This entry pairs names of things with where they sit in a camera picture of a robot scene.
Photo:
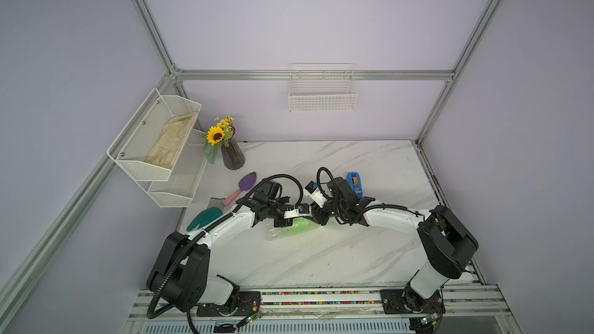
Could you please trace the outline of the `green plastic wine glass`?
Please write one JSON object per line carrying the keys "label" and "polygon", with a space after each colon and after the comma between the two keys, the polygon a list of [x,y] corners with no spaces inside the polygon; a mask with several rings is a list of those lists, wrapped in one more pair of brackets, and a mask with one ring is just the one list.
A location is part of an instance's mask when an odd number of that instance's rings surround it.
{"label": "green plastic wine glass", "polygon": [[319,226],[320,226],[319,224],[316,224],[315,222],[305,219],[303,217],[294,218],[292,226],[289,227],[287,234],[291,237],[297,236],[297,235],[315,230]]}

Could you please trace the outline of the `clear bubble wrap sheet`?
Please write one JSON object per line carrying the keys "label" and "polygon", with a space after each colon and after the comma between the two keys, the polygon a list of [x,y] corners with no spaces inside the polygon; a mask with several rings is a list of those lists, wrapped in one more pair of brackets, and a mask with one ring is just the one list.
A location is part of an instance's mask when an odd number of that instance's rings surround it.
{"label": "clear bubble wrap sheet", "polygon": [[305,217],[292,219],[292,225],[289,227],[272,227],[268,233],[269,241],[277,241],[283,238],[294,237],[310,233],[312,231],[332,230],[336,227],[335,224],[328,222],[326,225],[320,225]]}

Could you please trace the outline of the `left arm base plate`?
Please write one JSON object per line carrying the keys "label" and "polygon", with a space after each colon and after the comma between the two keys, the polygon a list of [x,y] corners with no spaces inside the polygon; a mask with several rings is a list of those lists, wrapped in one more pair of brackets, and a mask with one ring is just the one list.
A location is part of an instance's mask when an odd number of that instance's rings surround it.
{"label": "left arm base plate", "polygon": [[222,306],[212,303],[199,303],[196,308],[197,317],[244,317],[255,313],[261,305],[261,292],[238,291],[232,293]]}

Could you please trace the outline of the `blue tape dispenser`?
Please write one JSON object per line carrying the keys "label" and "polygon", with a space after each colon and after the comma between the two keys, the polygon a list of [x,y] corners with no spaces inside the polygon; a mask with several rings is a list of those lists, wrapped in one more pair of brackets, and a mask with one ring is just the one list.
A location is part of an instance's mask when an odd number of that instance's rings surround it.
{"label": "blue tape dispenser", "polygon": [[356,172],[350,172],[347,174],[347,181],[349,182],[349,185],[356,194],[357,198],[361,199],[364,193],[360,175]]}

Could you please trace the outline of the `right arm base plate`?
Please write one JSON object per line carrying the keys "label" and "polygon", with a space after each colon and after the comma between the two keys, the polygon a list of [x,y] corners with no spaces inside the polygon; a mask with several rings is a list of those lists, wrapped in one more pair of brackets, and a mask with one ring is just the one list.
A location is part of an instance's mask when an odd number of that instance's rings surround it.
{"label": "right arm base plate", "polygon": [[387,315],[441,314],[444,311],[440,291],[435,291],[429,298],[422,298],[411,289],[382,289],[380,296],[384,313]]}

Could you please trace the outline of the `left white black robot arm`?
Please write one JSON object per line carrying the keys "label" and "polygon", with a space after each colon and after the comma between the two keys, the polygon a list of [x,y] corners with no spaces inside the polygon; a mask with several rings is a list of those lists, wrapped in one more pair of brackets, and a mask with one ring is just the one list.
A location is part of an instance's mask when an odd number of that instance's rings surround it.
{"label": "left white black robot arm", "polygon": [[162,246],[146,287],[153,293],[146,317],[155,319],[170,309],[189,312],[207,290],[210,254],[214,247],[230,241],[252,228],[269,205],[249,207],[254,194],[277,179],[288,179],[297,186],[296,206],[303,202],[303,185],[297,178],[277,174],[264,178],[236,203],[235,208],[218,217],[206,227],[190,233],[171,233]]}

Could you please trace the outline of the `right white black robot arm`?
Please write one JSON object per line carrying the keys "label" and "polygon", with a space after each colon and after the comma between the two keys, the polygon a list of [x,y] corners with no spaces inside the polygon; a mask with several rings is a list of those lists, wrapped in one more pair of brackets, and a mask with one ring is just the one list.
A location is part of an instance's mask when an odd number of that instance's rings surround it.
{"label": "right white black robot arm", "polygon": [[419,311],[437,299],[437,293],[450,280],[461,277],[479,249],[477,239],[448,207],[413,210],[362,196],[338,177],[328,190],[310,182],[304,193],[312,200],[310,218],[323,225],[331,217],[347,225],[381,227],[417,237],[426,262],[405,286],[402,300],[411,311]]}

